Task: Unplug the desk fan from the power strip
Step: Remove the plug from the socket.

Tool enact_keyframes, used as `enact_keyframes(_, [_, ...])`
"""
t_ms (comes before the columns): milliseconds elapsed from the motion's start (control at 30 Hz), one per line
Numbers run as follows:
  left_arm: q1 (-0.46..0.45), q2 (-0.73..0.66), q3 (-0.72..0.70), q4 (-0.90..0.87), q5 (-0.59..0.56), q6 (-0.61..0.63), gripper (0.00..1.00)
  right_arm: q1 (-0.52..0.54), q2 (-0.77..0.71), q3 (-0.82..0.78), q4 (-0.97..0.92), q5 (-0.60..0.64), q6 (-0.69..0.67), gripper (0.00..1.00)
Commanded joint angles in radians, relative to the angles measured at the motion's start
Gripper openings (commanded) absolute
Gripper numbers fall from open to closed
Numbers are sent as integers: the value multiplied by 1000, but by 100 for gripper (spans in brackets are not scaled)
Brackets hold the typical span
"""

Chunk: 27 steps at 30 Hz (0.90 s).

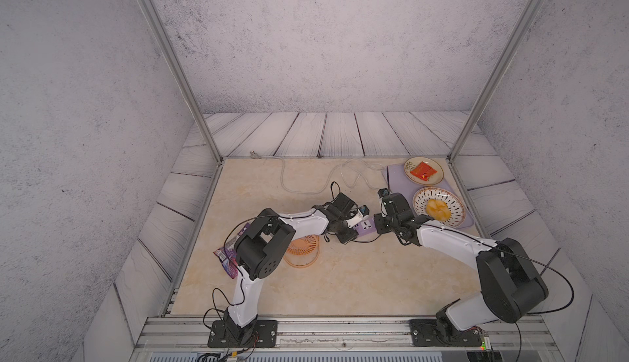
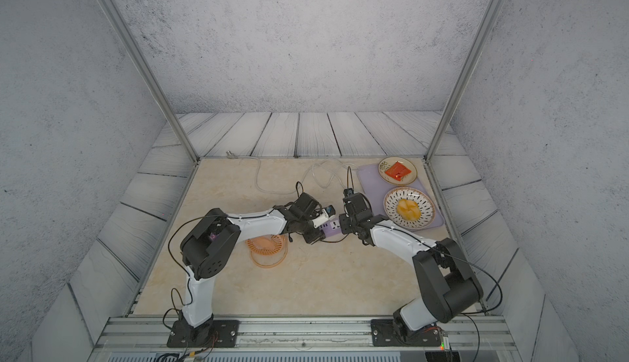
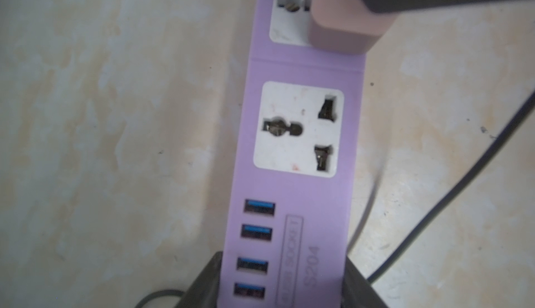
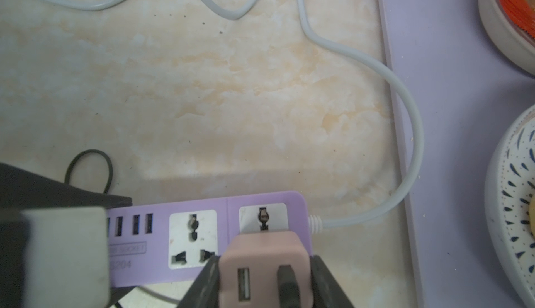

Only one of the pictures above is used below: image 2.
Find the purple power strip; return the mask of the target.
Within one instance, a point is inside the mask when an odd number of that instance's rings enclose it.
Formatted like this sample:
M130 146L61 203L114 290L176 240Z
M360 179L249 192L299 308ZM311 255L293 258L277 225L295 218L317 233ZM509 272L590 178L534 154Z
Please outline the purple power strip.
M324 232L324 236L326 238L331 238L342 233L342 227L338 219L331 219L327 221L322 224L319 229Z

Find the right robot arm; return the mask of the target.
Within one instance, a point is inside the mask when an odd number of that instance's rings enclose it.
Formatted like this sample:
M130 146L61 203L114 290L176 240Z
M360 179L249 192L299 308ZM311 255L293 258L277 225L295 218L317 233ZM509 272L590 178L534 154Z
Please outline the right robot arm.
M347 188L343 195L342 233L391 252L414 269L420 296L394 312L392 326L398 336L445 324L481 301L484 291L476 275L481 268L465 259L456 241L435 241L398 229L386 216L376 216L362 193Z

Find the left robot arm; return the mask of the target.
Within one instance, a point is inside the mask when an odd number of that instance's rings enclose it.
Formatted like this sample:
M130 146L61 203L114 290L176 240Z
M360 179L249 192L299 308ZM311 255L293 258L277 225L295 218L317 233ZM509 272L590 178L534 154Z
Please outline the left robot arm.
M177 265L186 274L182 307L176 309L176 324L190 331L211 325L215 277L226 267L234 247L258 237L298 234L308 243L325 239L320 226L334 218L333 206L322 206L302 193L295 201L273 206L268 211L243 215L219 208L187 221L193 228L180 243Z

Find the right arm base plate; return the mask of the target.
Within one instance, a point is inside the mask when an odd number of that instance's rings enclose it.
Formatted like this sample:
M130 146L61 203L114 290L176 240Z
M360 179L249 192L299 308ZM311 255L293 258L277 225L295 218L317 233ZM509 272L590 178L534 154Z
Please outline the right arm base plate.
M437 347L443 346L442 331L436 325L412 330L398 319L372 319L372 343L375 347Z

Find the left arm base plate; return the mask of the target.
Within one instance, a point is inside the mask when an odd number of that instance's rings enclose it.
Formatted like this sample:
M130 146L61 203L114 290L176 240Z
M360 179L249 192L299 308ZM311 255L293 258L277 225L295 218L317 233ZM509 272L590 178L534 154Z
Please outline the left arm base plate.
M178 319L172 325L168 348L234 348L238 337L238 320L211 319L197 328L193 328L184 319Z

